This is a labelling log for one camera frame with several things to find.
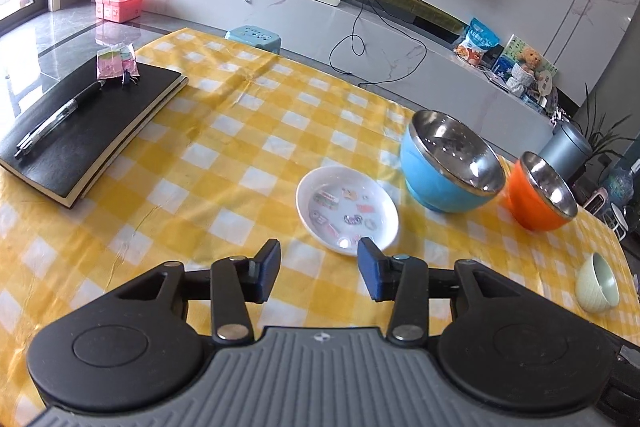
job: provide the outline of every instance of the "book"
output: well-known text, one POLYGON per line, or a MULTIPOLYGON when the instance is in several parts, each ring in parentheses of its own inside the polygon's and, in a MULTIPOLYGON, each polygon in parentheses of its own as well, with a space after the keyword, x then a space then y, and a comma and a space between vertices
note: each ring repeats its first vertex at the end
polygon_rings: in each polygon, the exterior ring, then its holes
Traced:
POLYGON ((53 85, 0 136, 0 166, 70 208, 94 185, 144 125, 186 83, 178 71, 138 64, 138 85, 108 80, 100 93, 21 158, 16 144, 76 94, 96 81, 95 58, 53 85))

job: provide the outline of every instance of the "blue stool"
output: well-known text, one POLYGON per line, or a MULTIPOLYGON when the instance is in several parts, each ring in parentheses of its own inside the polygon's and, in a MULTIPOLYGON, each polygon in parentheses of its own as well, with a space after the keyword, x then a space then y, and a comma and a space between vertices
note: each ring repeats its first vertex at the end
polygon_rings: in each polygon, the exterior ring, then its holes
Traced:
POLYGON ((225 35, 225 39, 243 42, 259 50, 265 50, 276 55, 280 54, 280 45, 282 44, 282 40, 277 33, 263 30, 258 26, 240 26, 229 30, 225 35))

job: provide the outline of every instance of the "black pen grip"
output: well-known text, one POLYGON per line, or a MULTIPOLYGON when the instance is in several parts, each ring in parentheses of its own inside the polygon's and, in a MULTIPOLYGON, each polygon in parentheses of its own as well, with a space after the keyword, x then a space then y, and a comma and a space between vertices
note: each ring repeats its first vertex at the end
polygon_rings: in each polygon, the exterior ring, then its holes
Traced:
POLYGON ((82 105, 87 100, 93 98, 100 91, 101 87, 100 82, 96 81, 76 94, 74 99, 78 102, 78 105, 82 105))

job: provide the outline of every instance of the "pink storage box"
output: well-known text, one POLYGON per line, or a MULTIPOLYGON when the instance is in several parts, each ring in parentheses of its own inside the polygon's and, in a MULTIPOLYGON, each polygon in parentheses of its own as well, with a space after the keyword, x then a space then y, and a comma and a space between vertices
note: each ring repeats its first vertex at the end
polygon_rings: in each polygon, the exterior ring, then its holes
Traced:
POLYGON ((142 0, 95 0, 95 16, 113 22, 127 22, 142 13, 142 0))

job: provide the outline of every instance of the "yellow checkered tablecloth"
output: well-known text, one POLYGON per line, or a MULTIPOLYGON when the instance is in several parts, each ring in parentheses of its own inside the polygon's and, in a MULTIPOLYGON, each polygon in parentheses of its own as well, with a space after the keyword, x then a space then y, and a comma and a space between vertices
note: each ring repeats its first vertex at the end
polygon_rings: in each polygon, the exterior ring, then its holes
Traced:
MULTIPOLYGON (((554 233, 518 226, 502 198, 468 214, 417 204, 399 170, 399 139, 411 112, 291 60, 193 30, 167 35, 140 60, 183 71, 178 97, 149 123, 72 210, 0 173, 0 423, 28 422, 42 407, 25 353, 44 325, 169 259, 187 269, 229 255, 253 256, 270 237, 282 268, 270 300, 250 305, 263 325, 384 328, 391 303, 374 303, 356 260, 326 251, 304 229, 294 194, 322 165, 364 172, 398 206, 400 232, 385 252, 453 266, 472 257, 556 303, 640 343, 640 305, 613 233, 580 211, 554 233), (585 314, 575 271, 593 251, 609 261, 621 302, 585 314)), ((510 165, 504 161, 508 170, 510 165)), ((432 301, 431 333, 450 321, 432 301)), ((209 310, 189 322, 209 332, 209 310)))

